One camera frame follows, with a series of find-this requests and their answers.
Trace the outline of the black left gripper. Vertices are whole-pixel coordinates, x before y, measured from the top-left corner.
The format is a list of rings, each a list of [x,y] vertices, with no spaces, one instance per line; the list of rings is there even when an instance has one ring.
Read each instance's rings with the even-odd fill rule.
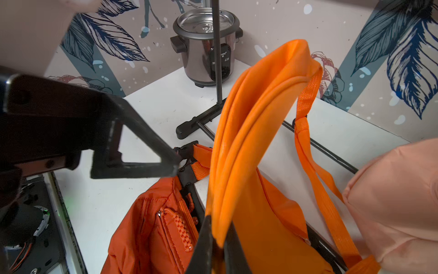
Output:
[[[73,170],[89,148],[92,179],[174,177],[180,163],[123,98],[1,67],[1,168]]]

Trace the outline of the black clothes rack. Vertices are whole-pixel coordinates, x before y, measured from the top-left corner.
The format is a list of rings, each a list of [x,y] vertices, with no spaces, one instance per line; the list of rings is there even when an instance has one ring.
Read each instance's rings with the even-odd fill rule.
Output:
[[[214,46],[214,30],[213,30],[213,9],[211,8],[213,1],[202,1],[202,8],[194,9],[191,11],[187,11],[182,14],[177,20],[175,20],[173,24],[174,31],[177,33],[177,36],[183,40],[201,40],[201,41],[210,41],[211,44],[208,46],[207,50],[207,61],[208,65],[212,68],[209,68],[209,72],[216,72],[216,67],[214,63],[214,54],[211,53]],[[190,17],[191,15],[200,15],[203,18],[207,18],[208,24],[208,32],[201,34],[190,34],[186,33],[183,30],[179,30],[179,22],[182,19]],[[216,99],[217,102],[211,108],[204,111],[202,114],[195,116],[190,121],[186,121],[179,125],[176,128],[176,135],[178,139],[185,139],[190,134],[194,133],[196,130],[201,129],[209,138],[214,139],[214,133],[207,128],[205,125],[208,122],[211,122],[214,118],[221,114],[222,108],[225,104],[225,99],[222,97],[222,82],[214,81],[213,85],[216,86],[217,94]],[[347,171],[351,173],[356,173],[358,169],[352,166],[350,163],[346,162],[344,159],[311,139],[310,144],[316,148],[318,151],[329,157],[332,161],[338,163],[340,166],[345,168]],[[315,248],[327,261],[330,263],[332,267],[334,267],[335,273],[337,274],[345,274],[348,270],[344,260],[341,256],[331,247],[329,244],[317,234],[317,232],[312,229],[309,225],[307,225],[307,230],[310,233],[310,243],[313,248]]]

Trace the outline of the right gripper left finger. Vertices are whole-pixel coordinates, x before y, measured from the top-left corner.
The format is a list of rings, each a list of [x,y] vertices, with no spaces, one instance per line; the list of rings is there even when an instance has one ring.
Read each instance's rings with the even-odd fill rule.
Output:
[[[186,274],[211,274],[213,257],[212,218],[204,218]]]

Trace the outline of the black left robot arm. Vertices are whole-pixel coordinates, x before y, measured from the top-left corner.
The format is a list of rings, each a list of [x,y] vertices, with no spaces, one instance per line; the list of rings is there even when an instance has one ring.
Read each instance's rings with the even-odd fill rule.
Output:
[[[123,161],[124,127],[160,161]],[[40,209],[18,202],[25,178],[74,170],[84,150],[94,152],[94,179],[172,177],[179,164],[125,99],[1,67],[1,247],[26,243],[43,221]]]

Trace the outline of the steel rice cooker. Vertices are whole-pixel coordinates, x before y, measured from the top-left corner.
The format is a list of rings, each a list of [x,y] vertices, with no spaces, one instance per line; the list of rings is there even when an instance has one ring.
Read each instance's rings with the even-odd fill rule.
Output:
[[[222,81],[234,71],[235,47],[243,37],[240,21],[233,13],[220,10],[220,50]],[[180,15],[173,23],[176,36],[170,38],[174,51],[181,54],[187,77],[197,87],[216,84],[212,8],[199,8]]]

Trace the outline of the dark orange backpack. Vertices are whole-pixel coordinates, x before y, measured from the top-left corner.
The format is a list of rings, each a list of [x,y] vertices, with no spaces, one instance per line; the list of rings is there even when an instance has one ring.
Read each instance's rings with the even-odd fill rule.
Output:
[[[132,204],[113,234],[104,274],[183,274],[199,236],[195,198],[183,187],[209,175],[212,149],[196,142],[177,149],[190,179],[161,178]]]

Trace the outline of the pink sling bag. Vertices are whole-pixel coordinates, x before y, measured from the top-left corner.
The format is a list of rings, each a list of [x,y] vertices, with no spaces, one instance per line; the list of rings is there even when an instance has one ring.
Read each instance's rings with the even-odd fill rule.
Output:
[[[384,270],[437,273],[437,139],[399,146],[375,158],[355,174],[342,196]]]

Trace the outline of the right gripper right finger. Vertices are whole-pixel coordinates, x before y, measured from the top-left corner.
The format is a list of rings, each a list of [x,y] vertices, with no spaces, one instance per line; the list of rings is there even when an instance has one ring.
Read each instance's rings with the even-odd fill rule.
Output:
[[[224,261],[227,274],[252,273],[233,223],[229,227],[224,243]]]

